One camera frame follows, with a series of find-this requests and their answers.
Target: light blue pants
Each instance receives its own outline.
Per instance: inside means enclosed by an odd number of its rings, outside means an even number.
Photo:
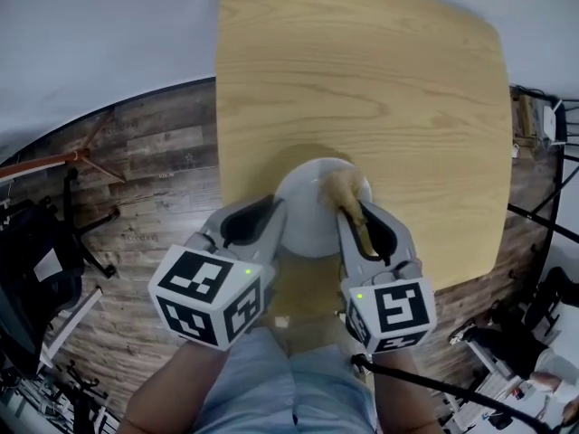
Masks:
[[[287,357],[267,328],[233,347],[194,432],[375,432],[372,393],[337,345]]]

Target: chair leg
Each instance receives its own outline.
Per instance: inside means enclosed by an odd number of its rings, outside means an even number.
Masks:
[[[100,164],[95,163],[92,159],[90,159],[89,157],[83,157],[82,161],[87,163],[88,165],[90,165],[91,167],[94,167],[95,169],[97,169],[99,172],[102,172],[105,175],[108,175],[109,177],[114,178],[117,182],[121,182],[122,184],[125,184],[127,182],[127,180],[125,180],[125,177],[123,177],[122,175],[119,174],[115,174],[114,172],[112,172],[111,170],[107,169],[106,167],[103,167]]]
[[[72,210],[71,180],[76,180],[79,172],[73,167],[64,177],[64,191],[62,192],[62,208],[64,212],[64,223],[74,231],[74,212]]]
[[[101,225],[104,225],[105,223],[117,220],[119,216],[120,216],[119,209],[114,207],[110,210],[109,215],[107,215],[106,217],[103,217],[102,219],[99,219],[95,222],[91,222],[88,225],[85,225],[84,227],[80,227],[79,229],[77,229],[76,232],[78,236],[82,236],[88,233],[89,231],[93,231],[95,228],[99,228]]]
[[[111,116],[112,116],[112,109],[109,109],[108,111],[106,111],[100,115],[100,117],[94,123],[92,130],[87,135],[87,137],[84,139],[84,143],[82,143],[81,149],[85,149],[85,148],[89,147],[92,139],[100,132],[100,130],[104,127],[104,125],[107,123],[107,120]]]
[[[545,335],[548,335],[549,333],[551,333],[551,330],[553,329],[553,326],[556,325],[557,321],[559,320],[559,317],[560,317],[560,315],[552,316],[551,314],[545,316],[546,321],[549,323],[549,327],[546,329]]]
[[[112,277],[115,273],[117,273],[117,269],[115,269],[114,265],[108,265],[106,268],[100,265],[100,262],[94,258],[92,253],[87,249],[87,247],[79,242],[79,248],[81,249],[82,257],[87,260],[95,269],[97,269],[100,273],[102,273],[106,278]]]

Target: person's hand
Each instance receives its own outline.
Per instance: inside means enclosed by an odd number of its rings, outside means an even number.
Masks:
[[[531,373],[529,379],[547,386],[553,392],[555,392],[558,389],[559,384],[561,384],[561,378],[551,373],[534,372]]]

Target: black cable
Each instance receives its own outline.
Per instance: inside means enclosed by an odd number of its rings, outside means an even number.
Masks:
[[[526,89],[525,87],[522,87],[520,85],[513,85],[513,89],[519,90],[523,93],[533,93],[535,95],[538,93],[539,95],[543,95],[544,97],[546,97],[546,94],[540,89]]]
[[[528,425],[529,428],[532,428],[537,434],[554,434],[559,432],[560,430],[559,427],[551,429],[543,421],[539,421],[533,418],[532,416],[523,413],[522,411],[515,410],[509,407],[508,405],[505,405],[504,403],[495,401],[494,399],[491,399],[490,397],[479,394],[477,392],[469,391],[467,389],[463,389],[459,386],[454,386],[446,382],[440,382],[430,378],[426,378],[418,374],[408,373],[402,370],[396,370],[394,368],[387,368],[385,366],[370,363],[366,360],[364,354],[354,355],[352,357],[352,364],[356,366],[363,366],[372,373],[385,374],[386,376],[391,376],[399,380],[411,382],[412,384],[418,384],[419,386],[434,389],[435,391],[440,391],[453,395],[455,397],[460,397],[465,401],[473,401],[475,403],[478,403],[478,405],[483,405],[485,407],[489,407],[490,409],[501,411],[507,414],[508,416],[511,416],[519,421],[524,422],[525,424]]]

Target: food item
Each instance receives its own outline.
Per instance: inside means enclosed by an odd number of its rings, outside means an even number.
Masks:
[[[356,198],[363,184],[364,176],[359,169],[332,172],[319,183],[320,200],[333,211],[340,208],[346,211],[354,224],[360,227],[365,224],[365,217]]]

